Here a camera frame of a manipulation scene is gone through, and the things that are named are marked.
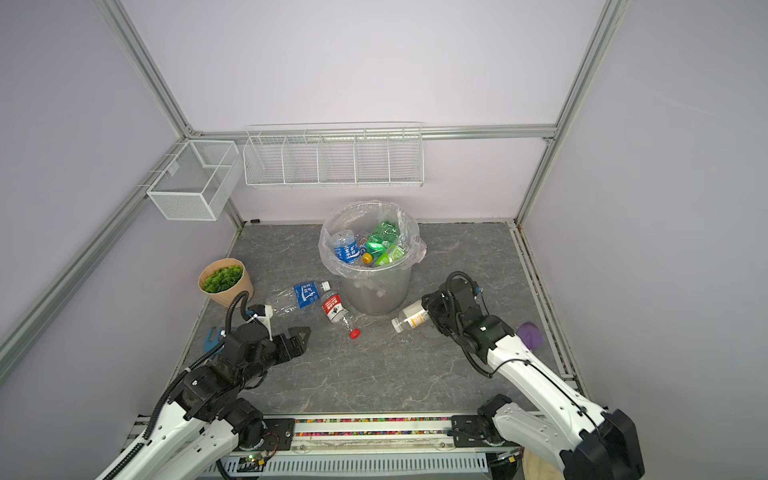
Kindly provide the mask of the clear crushed bottle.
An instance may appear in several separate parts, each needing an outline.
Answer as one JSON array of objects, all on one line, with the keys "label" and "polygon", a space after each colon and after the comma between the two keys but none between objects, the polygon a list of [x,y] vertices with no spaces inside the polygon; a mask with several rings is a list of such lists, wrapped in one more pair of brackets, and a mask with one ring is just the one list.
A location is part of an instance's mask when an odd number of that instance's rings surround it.
[{"label": "clear crushed bottle", "polygon": [[307,281],[271,294],[265,301],[275,315],[287,315],[320,300],[331,289],[329,281]]}]

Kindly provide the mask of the white yellow label clear bottle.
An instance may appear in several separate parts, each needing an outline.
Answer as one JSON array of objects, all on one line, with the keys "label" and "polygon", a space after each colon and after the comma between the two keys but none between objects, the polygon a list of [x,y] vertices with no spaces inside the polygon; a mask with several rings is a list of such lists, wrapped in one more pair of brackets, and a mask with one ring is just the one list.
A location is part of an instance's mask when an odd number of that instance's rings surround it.
[{"label": "white yellow label clear bottle", "polygon": [[396,333],[403,333],[408,329],[415,329],[430,320],[430,315],[422,306],[420,300],[404,307],[398,315],[391,320]]}]

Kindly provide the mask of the red label clear bottle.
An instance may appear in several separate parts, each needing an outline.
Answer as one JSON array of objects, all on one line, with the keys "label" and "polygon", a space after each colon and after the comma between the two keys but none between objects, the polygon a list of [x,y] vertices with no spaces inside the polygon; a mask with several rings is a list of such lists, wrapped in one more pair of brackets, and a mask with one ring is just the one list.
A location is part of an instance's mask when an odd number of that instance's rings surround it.
[{"label": "red label clear bottle", "polygon": [[321,307],[328,320],[342,328],[351,339],[360,336],[354,315],[344,305],[341,296],[336,291],[328,291],[321,297]]}]

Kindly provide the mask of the green label clear bottle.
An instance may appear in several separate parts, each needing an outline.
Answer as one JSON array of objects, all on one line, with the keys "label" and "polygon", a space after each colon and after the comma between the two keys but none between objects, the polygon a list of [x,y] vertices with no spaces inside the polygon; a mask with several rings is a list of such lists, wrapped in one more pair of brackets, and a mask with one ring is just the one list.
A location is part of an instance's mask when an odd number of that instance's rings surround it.
[{"label": "green label clear bottle", "polygon": [[399,245],[390,245],[383,253],[381,253],[375,262],[377,267],[388,265],[399,261],[406,255],[406,251]]}]

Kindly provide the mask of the crushed green bottle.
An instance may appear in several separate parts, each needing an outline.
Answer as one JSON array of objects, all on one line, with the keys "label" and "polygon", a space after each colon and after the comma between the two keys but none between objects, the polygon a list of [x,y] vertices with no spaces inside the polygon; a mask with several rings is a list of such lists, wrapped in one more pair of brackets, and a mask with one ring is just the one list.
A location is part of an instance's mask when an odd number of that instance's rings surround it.
[{"label": "crushed green bottle", "polygon": [[395,223],[385,220],[379,223],[368,235],[364,242],[364,248],[373,260],[377,261],[397,243],[399,237],[399,227]]}]

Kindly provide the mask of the blue label bottle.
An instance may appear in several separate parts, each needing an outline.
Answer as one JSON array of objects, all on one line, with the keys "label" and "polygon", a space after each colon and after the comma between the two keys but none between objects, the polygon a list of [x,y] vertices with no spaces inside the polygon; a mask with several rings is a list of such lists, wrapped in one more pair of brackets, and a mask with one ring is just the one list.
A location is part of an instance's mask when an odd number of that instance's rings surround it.
[{"label": "blue label bottle", "polygon": [[355,264],[361,256],[355,234],[349,229],[332,237],[332,247],[336,257],[346,264]]}]

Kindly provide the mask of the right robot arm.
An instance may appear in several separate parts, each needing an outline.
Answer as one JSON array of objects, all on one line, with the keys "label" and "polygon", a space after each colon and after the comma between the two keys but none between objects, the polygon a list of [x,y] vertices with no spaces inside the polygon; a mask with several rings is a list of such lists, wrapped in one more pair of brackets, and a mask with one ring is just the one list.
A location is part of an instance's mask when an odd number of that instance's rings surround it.
[{"label": "right robot arm", "polygon": [[504,320],[490,314],[478,284],[454,271],[421,305],[473,369],[501,376],[535,407],[521,409],[498,394],[478,410],[493,444],[511,442],[557,467],[567,479],[640,479],[645,474],[637,428],[621,410],[608,411],[559,378]]}]

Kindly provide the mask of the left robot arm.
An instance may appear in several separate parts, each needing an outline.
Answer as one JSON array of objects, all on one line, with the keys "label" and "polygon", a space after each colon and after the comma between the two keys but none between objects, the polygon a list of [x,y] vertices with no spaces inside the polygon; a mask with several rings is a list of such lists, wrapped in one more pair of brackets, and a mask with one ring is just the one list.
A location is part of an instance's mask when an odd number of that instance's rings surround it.
[{"label": "left robot arm", "polygon": [[145,429],[101,473],[103,479],[195,479],[234,450],[257,450],[269,434],[241,392],[268,370],[303,355],[311,330],[271,330],[271,308],[237,294],[223,334],[166,387]]}]

